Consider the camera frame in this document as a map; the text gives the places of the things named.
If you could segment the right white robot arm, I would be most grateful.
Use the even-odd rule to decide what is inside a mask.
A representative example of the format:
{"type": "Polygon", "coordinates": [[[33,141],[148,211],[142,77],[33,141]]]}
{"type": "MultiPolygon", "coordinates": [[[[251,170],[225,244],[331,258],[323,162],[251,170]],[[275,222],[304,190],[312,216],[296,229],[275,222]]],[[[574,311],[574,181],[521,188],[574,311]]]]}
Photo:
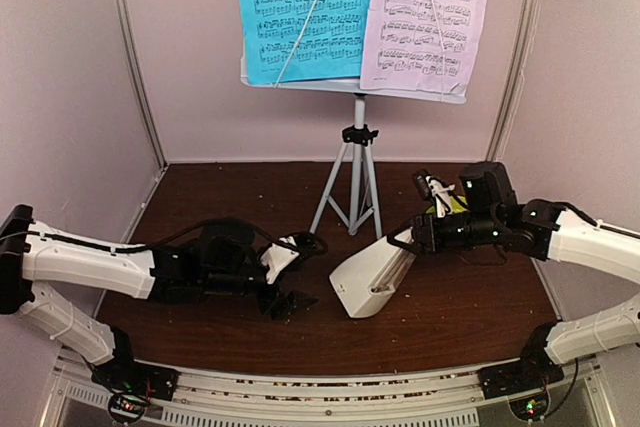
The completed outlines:
{"type": "MultiPolygon", "coordinates": [[[[387,236],[414,255],[500,246],[540,261],[593,268],[637,283],[639,235],[595,220],[569,202],[517,200],[506,167],[484,161],[459,174],[466,209],[444,217],[420,214],[387,236]]],[[[493,399],[542,389],[563,379],[563,365],[639,340],[639,298],[595,314],[534,329],[518,360],[477,373],[483,396],[493,399]]]]}

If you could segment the green bowl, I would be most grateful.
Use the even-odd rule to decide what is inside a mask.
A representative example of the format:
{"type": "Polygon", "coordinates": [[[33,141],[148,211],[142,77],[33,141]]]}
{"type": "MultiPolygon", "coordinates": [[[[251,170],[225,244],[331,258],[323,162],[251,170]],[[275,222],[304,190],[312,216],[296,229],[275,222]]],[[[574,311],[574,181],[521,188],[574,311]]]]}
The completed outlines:
{"type": "Polygon", "coordinates": [[[468,210],[468,206],[464,197],[450,196],[449,201],[451,205],[451,211],[453,213],[460,213],[468,210]]]}

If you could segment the blue sheet music page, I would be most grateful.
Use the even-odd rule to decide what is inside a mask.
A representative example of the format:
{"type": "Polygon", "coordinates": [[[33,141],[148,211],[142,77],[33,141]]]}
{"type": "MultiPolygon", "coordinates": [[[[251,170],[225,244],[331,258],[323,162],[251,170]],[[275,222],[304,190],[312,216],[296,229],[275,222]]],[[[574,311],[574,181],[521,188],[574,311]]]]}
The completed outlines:
{"type": "Polygon", "coordinates": [[[253,86],[357,78],[370,0],[239,0],[253,86]]]}

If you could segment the right aluminium frame post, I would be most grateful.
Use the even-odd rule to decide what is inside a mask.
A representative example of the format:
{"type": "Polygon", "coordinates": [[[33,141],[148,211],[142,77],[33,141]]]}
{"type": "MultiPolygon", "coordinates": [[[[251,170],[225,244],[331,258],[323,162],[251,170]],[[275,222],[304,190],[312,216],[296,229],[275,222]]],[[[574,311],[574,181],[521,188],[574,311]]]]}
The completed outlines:
{"type": "Polygon", "coordinates": [[[542,0],[522,0],[506,84],[485,156],[487,161],[501,160],[506,152],[525,85],[525,68],[534,46],[541,4],[542,0]]]}

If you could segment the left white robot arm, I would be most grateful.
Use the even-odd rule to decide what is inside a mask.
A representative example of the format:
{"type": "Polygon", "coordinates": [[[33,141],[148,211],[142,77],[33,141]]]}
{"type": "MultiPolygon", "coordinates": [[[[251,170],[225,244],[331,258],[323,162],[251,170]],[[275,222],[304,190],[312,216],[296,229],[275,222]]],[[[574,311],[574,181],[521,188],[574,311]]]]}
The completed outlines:
{"type": "Polygon", "coordinates": [[[136,361],[123,330],[82,312],[52,282],[168,305],[251,295],[260,313],[273,320],[316,301],[279,286],[285,272],[326,252],[326,242],[311,232],[276,238],[250,222],[223,217],[154,243],[119,244],[54,229],[32,213],[19,204],[1,225],[1,312],[30,319],[81,355],[93,382],[114,393],[169,400],[178,373],[136,361]]]}

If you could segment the front aluminium rail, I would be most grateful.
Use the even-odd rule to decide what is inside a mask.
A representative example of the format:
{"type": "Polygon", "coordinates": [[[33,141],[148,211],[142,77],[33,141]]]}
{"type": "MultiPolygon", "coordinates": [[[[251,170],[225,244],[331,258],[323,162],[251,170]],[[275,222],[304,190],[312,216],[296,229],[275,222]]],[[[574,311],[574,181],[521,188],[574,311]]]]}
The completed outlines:
{"type": "Polygon", "coordinates": [[[179,369],[169,400],[143,414],[111,402],[82,359],[54,364],[41,426],[613,426],[598,366],[567,366],[565,379],[488,398],[478,366],[346,377],[272,376],[179,369]]]}

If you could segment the aluminium frame post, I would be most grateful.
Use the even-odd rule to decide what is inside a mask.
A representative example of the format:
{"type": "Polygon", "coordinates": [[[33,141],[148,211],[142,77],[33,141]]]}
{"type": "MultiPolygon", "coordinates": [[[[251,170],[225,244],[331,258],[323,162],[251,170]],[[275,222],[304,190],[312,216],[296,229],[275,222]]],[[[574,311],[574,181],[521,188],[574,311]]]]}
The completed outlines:
{"type": "Polygon", "coordinates": [[[136,48],[128,0],[114,0],[114,3],[124,46],[127,70],[136,106],[141,117],[144,132],[153,152],[155,162],[160,170],[164,170],[167,168],[168,162],[151,112],[139,55],[136,48]]]}
{"type": "Polygon", "coordinates": [[[487,161],[501,160],[506,152],[525,85],[525,68],[534,46],[541,4],[542,0],[522,0],[506,84],[485,156],[487,161]]]}

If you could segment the white perforated music stand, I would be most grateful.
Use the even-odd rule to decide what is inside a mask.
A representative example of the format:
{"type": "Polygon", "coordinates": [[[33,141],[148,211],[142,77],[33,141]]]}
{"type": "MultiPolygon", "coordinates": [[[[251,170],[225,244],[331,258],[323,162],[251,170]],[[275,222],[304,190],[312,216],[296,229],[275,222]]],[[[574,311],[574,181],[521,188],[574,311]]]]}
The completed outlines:
{"type": "Polygon", "coordinates": [[[268,54],[266,64],[259,66],[244,53],[240,60],[240,79],[252,87],[293,89],[346,93],[354,101],[352,124],[341,132],[341,143],[326,180],[319,203],[311,222],[316,231],[326,209],[332,209],[354,235],[360,226],[371,219],[377,237],[382,235],[381,212],[373,158],[373,142],[378,131],[370,128],[365,120],[368,95],[406,98],[421,101],[438,101],[459,105],[465,93],[435,93],[432,91],[400,90],[397,88],[360,87],[360,63],[358,59],[340,59],[326,54],[319,59],[289,60],[280,54],[268,54]],[[338,173],[346,162],[351,163],[350,197],[347,209],[341,208],[333,196],[338,173]]]}

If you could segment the lilac sheet music page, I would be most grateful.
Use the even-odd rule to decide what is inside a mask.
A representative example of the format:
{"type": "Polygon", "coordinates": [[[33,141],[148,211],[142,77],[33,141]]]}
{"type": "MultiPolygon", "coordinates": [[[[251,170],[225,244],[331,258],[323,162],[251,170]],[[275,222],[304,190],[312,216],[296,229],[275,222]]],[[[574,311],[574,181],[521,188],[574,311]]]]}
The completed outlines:
{"type": "Polygon", "coordinates": [[[359,86],[462,104],[487,0],[370,0],[359,86]]]}

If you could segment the white metronome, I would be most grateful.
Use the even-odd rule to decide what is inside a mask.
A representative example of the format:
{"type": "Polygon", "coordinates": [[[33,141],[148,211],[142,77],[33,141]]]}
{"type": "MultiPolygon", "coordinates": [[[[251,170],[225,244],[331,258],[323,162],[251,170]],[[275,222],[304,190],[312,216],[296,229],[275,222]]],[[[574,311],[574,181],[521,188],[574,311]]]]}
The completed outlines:
{"type": "Polygon", "coordinates": [[[376,315],[395,294],[416,255],[381,238],[338,265],[330,284],[350,318],[376,315]]]}

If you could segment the left aluminium frame post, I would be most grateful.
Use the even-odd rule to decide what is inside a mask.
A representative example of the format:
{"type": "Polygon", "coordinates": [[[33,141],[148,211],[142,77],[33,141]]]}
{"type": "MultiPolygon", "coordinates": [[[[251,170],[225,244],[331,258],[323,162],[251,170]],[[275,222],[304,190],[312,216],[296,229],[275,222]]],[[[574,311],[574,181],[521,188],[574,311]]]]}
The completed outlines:
{"type": "Polygon", "coordinates": [[[141,117],[144,132],[153,152],[155,162],[160,170],[164,170],[167,168],[168,162],[151,112],[139,55],[136,48],[128,0],[114,0],[114,3],[124,46],[127,70],[136,106],[141,117]]]}

